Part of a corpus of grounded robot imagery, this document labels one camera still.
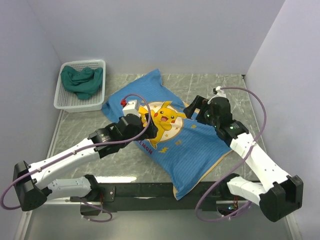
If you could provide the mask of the yellow and blue pillowcase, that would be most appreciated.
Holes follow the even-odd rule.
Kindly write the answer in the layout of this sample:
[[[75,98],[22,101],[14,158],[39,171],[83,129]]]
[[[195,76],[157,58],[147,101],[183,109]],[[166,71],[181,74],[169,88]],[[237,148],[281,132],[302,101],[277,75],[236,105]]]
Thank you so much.
[[[112,94],[102,107],[103,114],[117,122],[123,116],[121,101],[142,96],[139,114],[146,123],[145,114],[151,110],[152,120],[158,128],[157,136],[135,144],[158,163],[170,176],[173,195],[177,200],[188,194],[231,149],[217,136],[215,130],[198,123],[196,114],[188,119],[184,102],[162,85],[158,69],[128,83]]]

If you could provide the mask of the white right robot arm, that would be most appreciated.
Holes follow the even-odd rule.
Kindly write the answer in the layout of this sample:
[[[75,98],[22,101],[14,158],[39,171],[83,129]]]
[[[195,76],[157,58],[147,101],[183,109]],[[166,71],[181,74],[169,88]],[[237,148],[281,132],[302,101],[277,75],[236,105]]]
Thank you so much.
[[[212,126],[217,136],[245,161],[260,181],[254,183],[240,176],[228,176],[226,183],[219,187],[222,198],[230,200],[236,195],[251,201],[271,222],[302,207],[303,180],[298,175],[290,176],[266,154],[249,130],[233,118],[226,97],[209,100],[197,96],[193,104],[199,109],[196,120]]]

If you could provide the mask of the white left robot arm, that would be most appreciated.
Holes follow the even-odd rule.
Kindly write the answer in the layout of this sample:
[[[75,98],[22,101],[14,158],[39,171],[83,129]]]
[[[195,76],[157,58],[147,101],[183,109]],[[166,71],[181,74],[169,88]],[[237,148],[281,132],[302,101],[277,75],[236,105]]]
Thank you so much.
[[[92,175],[78,179],[59,179],[65,172],[80,165],[117,153],[133,141],[152,140],[160,133],[148,103],[121,100],[123,115],[106,127],[99,128],[75,146],[42,161],[28,164],[21,161],[14,166],[12,186],[19,208],[31,211],[46,201],[63,197],[96,200],[101,188]]]

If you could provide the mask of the dark green cloth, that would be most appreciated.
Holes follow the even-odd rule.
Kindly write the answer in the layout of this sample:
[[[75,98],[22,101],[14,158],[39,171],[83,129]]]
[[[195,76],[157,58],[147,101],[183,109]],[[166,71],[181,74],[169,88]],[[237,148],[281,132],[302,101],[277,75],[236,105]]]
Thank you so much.
[[[74,93],[79,100],[88,100],[102,87],[103,73],[102,67],[85,67],[77,71],[66,65],[60,73],[60,78],[65,91]]]

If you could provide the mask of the white perforated plastic basket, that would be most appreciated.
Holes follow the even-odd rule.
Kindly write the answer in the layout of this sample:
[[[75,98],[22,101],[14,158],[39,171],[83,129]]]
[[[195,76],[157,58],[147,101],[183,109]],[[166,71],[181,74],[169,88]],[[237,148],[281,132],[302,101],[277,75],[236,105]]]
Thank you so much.
[[[60,68],[53,105],[69,113],[101,110],[105,85],[104,60],[66,62]]]

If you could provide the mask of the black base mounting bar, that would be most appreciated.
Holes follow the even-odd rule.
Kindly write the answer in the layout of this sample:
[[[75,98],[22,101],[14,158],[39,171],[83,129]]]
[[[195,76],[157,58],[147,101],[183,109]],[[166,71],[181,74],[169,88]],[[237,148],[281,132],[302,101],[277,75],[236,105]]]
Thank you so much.
[[[96,203],[95,206],[116,213],[119,211],[155,211],[155,210],[194,210],[203,194],[214,182],[200,182],[187,195],[176,200],[173,194],[173,184],[159,183],[99,183],[99,192],[89,199],[81,197],[86,202]],[[217,187],[202,202],[203,211],[216,211],[217,206],[227,208],[236,200],[244,200],[227,193],[226,186]]]

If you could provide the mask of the aluminium frame rail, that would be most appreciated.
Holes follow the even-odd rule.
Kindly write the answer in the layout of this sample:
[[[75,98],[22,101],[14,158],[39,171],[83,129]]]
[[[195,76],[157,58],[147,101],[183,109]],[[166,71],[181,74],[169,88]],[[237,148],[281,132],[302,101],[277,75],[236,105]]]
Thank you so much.
[[[274,182],[268,191],[263,185],[247,181],[240,176],[223,180],[217,186],[224,198],[231,195],[239,196],[258,206],[264,202],[270,203],[272,200],[286,201],[292,196],[287,181],[281,184]],[[43,189],[32,184],[26,191],[21,204],[26,204],[23,209],[28,211],[40,207],[48,200],[58,198],[80,197],[95,202],[103,194],[104,185],[98,183],[93,176],[86,175],[77,179],[56,179]]]

